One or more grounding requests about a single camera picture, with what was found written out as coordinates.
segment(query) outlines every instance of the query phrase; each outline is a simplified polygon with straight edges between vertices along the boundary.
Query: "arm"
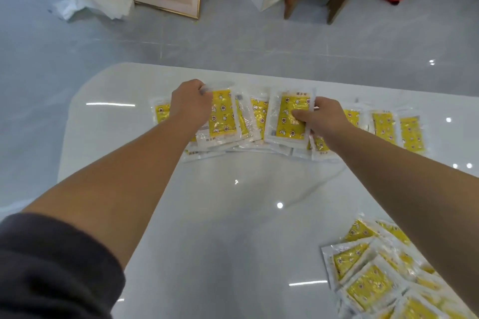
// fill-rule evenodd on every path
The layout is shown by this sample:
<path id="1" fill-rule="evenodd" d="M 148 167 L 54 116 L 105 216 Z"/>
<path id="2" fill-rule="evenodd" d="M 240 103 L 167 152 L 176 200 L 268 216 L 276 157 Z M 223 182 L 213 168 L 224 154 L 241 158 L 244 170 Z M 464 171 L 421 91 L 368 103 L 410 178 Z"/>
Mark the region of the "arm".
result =
<path id="1" fill-rule="evenodd" d="M 294 111 L 311 123 L 448 284 L 479 313 L 479 179 L 356 128 L 341 105 Z"/>
<path id="2" fill-rule="evenodd" d="M 69 223 L 104 244 L 124 268 L 188 142 L 211 114 L 199 80 L 171 97 L 170 117 L 66 178 L 25 208 Z"/>

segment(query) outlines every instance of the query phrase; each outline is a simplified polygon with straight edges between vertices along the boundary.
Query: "tiled floor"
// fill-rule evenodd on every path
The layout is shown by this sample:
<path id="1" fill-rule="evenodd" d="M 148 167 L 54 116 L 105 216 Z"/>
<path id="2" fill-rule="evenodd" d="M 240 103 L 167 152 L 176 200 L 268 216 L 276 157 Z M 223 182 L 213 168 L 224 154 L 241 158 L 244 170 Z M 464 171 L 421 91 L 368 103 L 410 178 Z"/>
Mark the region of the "tiled floor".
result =
<path id="1" fill-rule="evenodd" d="M 139 6 L 132 20 L 89 11 L 70 23 L 58 0 L 1 0 L 0 217 L 56 182 L 69 100 L 118 62 L 267 74 L 479 96 L 479 0 L 350 0 L 327 26 L 326 0 L 202 0 L 194 21 Z"/>

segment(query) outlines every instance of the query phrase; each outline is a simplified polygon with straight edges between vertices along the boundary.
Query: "stack of packets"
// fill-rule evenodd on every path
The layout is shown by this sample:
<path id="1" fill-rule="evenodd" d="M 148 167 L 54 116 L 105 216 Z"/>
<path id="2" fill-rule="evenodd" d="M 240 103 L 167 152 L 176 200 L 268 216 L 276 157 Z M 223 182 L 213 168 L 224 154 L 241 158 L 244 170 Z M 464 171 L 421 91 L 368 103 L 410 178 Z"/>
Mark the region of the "stack of packets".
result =
<path id="1" fill-rule="evenodd" d="M 340 318 L 476 318 L 394 223 L 359 215 L 322 247 Z"/>
<path id="2" fill-rule="evenodd" d="M 226 152 L 279 153 L 312 161 L 341 160 L 321 137 L 313 137 L 308 124 L 296 120 L 293 110 L 314 110 L 314 88 L 246 89 L 231 82 L 207 84 L 213 93 L 210 119 L 186 147 L 182 161 L 210 158 Z M 150 101 L 153 121 L 170 114 L 171 97 Z M 397 111 L 371 109 L 366 104 L 342 104 L 348 120 L 412 152 L 428 152 L 420 114 L 410 108 Z"/>

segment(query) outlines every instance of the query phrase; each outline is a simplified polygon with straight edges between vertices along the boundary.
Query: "glossy table surface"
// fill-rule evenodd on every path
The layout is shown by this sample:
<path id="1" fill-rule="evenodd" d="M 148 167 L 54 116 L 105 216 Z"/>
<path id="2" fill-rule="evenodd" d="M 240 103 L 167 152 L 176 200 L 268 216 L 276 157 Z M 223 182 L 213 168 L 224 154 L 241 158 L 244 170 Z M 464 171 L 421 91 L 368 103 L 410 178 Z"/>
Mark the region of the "glossy table surface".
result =
<path id="1" fill-rule="evenodd" d="M 150 129 L 149 99 L 192 78 L 229 80 L 252 91 L 315 86 L 318 95 L 342 102 L 413 106 L 427 123 L 433 158 L 478 174 L 476 97 L 122 63 L 73 98 L 58 180 Z M 126 268 L 113 315 L 335 318 L 319 247 L 338 242 L 358 212 L 387 218 L 343 163 L 228 153 L 180 164 Z M 320 282 L 289 285 L 309 281 Z"/>

